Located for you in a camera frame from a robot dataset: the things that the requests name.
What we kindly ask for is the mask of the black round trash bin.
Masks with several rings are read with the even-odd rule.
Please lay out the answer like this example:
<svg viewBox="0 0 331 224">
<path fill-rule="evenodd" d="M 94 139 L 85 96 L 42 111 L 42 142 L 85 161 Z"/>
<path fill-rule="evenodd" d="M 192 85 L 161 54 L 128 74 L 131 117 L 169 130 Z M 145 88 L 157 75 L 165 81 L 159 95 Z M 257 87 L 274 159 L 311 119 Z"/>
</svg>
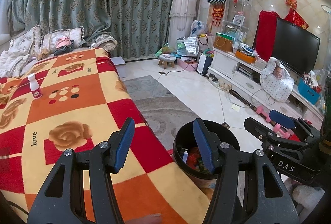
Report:
<svg viewBox="0 0 331 224">
<path fill-rule="evenodd" d="M 208 131 L 215 133 L 221 142 L 227 142 L 235 149 L 240 145 L 235 135 L 225 126 L 204 120 Z M 173 158 L 178 166 L 187 174 L 196 179 L 214 180 L 217 175 L 211 174 L 205 167 L 200 155 L 193 132 L 193 121 L 180 127 L 173 143 Z"/>
</svg>

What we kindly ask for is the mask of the blue storage basket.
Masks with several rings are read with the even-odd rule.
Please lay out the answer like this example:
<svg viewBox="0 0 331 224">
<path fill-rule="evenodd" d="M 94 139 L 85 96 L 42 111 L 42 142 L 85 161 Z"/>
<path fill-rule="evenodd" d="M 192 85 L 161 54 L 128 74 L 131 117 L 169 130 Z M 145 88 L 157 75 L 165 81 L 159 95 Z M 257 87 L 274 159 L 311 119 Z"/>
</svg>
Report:
<svg viewBox="0 0 331 224">
<path fill-rule="evenodd" d="M 308 86 L 302 78 L 299 79 L 298 85 L 299 93 L 303 96 L 308 102 L 315 105 L 318 102 L 320 94 Z"/>
</svg>

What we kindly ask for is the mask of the white polka-dot baby blanket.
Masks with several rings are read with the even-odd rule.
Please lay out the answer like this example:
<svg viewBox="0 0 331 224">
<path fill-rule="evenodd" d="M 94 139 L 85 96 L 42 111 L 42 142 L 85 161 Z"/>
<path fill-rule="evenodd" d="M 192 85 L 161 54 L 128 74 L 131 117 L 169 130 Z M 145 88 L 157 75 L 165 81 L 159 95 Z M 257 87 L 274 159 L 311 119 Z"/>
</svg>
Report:
<svg viewBox="0 0 331 224">
<path fill-rule="evenodd" d="M 271 57 L 261 72 L 260 84 L 273 99 L 286 102 L 293 90 L 295 80 L 278 59 Z"/>
</svg>

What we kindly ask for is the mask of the white power strip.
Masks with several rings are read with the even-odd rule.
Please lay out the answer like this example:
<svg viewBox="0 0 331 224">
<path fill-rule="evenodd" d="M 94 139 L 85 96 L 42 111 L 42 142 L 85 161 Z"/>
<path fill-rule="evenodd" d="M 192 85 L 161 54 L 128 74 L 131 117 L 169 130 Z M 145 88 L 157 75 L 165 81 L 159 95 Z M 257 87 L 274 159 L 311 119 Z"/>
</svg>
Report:
<svg viewBox="0 0 331 224">
<path fill-rule="evenodd" d="M 232 89 L 232 85 L 231 84 L 226 84 L 223 80 L 221 79 L 217 79 L 217 77 L 215 77 L 212 74 L 208 75 L 208 81 L 217 89 L 224 91 L 224 92 L 229 92 Z"/>
</svg>

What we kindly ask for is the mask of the black flat television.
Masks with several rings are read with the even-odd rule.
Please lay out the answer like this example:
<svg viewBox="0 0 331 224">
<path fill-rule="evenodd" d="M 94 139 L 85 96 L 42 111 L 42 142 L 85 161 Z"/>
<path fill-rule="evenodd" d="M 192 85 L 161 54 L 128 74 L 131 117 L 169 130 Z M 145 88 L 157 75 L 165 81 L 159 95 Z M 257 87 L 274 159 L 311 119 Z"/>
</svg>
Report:
<svg viewBox="0 0 331 224">
<path fill-rule="evenodd" d="M 314 69 L 320 46 L 320 38 L 285 21 L 277 19 L 272 57 L 299 75 Z"/>
</svg>

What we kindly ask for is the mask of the orange box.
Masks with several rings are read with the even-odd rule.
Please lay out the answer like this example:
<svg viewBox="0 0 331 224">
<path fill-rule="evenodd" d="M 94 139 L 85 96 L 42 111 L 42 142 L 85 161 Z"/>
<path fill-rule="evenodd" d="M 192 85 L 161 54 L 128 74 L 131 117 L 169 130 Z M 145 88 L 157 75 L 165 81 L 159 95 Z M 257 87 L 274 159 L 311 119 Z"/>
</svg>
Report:
<svg viewBox="0 0 331 224">
<path fill-rule="evenodd" d="M 248 64 L 252 64 L 254 62 L 256 62 L 256 58 L 252 55 L 247 55 L 239 50 L 236 51 L 235 53 L 235 57 L 248 63 Z"/>
</svg>

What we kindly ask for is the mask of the red orange checkered blanket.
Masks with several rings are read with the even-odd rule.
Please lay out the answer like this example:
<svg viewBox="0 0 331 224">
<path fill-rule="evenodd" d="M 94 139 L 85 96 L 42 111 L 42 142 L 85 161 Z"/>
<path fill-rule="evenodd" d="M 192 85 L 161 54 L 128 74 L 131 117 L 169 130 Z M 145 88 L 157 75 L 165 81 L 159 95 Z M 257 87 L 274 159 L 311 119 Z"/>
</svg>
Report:
<svg viewBox="0 0 331 224">
<path fill-rule="evenodd" d="M 149 127 L 103 49 L 35 64 L 34 98 L 26 76 L 1 79 L 1 192 L 23 221 L 67 148 L 90 150 L 130 117 L 135 134 L 112 183 L 125 220 L 158 213 L 163 223 L 202 223 L 209 200 L 177 166 Z"/>
</svg>

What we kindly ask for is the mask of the brown gift bag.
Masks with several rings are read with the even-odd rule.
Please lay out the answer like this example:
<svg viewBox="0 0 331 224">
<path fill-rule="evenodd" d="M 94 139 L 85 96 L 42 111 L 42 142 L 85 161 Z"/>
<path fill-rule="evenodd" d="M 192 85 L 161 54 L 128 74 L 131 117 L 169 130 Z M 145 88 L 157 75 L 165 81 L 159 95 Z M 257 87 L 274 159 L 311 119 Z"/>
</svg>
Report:
<svg viewBox="0 0 331 224">
<path fill-rule="evenodd" d="M 223 52 L 232 52 L 233 50 L 233 41 L 223 36 L 216 36 L 213 48 L 221 50 Z"/>
</svg>

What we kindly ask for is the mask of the grey patterned rug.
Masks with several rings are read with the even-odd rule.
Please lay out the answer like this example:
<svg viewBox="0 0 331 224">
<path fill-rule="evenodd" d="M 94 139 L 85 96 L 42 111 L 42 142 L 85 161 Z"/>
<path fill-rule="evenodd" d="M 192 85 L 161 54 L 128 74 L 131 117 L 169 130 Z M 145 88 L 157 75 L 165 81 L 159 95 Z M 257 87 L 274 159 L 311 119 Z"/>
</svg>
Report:
<svg viewBox="0 0 331 224">
<path fill-rule="evenodd" d="M 124 81 L 128 94 L 165 149 L 183 125 L 198 116 L 151 75 Z"/>
</svg>

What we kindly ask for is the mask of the white pink-label bottle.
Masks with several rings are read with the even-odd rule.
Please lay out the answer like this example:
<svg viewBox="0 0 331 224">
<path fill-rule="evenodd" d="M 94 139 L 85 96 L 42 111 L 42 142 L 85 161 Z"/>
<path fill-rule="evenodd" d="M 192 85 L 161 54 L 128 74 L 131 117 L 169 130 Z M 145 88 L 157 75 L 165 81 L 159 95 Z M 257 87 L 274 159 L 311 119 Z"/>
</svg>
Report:
<svg viewBox="0 0 331 224">
<path fill-rule="evenodd" d="M 42 96 L 42 92 L 34 73 L 28 75 L 28 81 L 30 82 L 30 91 L 32 92 L 33 98 L 40 98 Z"/>
</svg>

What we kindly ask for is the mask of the silver foil bag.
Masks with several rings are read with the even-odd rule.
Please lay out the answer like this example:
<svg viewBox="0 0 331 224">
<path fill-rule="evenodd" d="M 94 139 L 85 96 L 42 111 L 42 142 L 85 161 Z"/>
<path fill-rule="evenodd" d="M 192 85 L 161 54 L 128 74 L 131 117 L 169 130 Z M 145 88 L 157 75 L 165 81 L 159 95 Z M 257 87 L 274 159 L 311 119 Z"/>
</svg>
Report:
<svg viewBox="0 0 331 224">
<path fill-rule="evenodd" d="M 197 36 L 189 36 L 183 39 L 184 48 L 182 49 L 182 56 L 196 57 L 199 53 L 199 45 L 197 43 Z"/>
</svg>

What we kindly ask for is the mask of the small wooden stool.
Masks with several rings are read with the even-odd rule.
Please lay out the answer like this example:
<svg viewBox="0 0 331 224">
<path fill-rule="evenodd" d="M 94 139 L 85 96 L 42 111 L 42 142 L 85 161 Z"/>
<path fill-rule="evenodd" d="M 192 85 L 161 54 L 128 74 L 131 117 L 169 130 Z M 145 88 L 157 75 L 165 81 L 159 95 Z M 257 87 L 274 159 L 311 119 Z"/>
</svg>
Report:
<svg viewBox="0 0 331 224">
<path fill-rule="evenodd" d="M 168 66 L 173 67 L 175 66 L 176 57 L 170 54 L 161 54 L 159 56 L 159 66 L 163 66 L 166 69 Z"/>
</svg>

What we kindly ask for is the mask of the glass corner shelf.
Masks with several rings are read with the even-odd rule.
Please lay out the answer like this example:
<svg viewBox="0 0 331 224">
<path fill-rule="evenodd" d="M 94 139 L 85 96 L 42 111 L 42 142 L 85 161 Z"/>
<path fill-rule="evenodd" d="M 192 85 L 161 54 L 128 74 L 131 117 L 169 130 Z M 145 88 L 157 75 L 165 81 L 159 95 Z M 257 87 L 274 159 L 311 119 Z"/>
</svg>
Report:
<svg viewBox="0 0 331 224">
<path fill-rule="evenodd" d="M 253 0 L 225 0 L 221 32 L 237 38 L 248 33 Z"/>
</svg>

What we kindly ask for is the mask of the lace-covered standing air conditioner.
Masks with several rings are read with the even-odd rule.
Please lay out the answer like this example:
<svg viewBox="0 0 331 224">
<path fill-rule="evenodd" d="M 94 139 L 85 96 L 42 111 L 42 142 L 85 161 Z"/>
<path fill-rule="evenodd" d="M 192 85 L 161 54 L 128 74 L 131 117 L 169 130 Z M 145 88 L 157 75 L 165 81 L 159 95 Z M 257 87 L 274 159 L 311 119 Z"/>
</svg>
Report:
<svg viewBox="0 0 331 224">
<path fill-rule="evenodd" d="M 196 16 L 197 0 L 172 0 L 168 44 L 177 49 L 177 39 L 190 36 L 191 25 Z"/>
</svg>

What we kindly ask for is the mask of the cream embroidered pillow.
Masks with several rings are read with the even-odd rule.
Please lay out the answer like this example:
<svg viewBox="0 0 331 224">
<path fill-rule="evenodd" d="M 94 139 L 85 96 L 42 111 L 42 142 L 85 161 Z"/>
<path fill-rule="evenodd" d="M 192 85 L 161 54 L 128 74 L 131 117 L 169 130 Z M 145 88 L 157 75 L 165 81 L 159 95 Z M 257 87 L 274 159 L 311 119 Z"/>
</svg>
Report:
<svg viewBox="0 0 331 224">
<path fill-rule="evenodd" d="M 40 46 L 41 50 L 53 54 L 62 46 L 69 45 L 73 41 L 74 48 L 78 48 L 84 40 L 84 28 L 82 26 L 74 29 L 56 30 L 43 36 Z"/>
</svg>

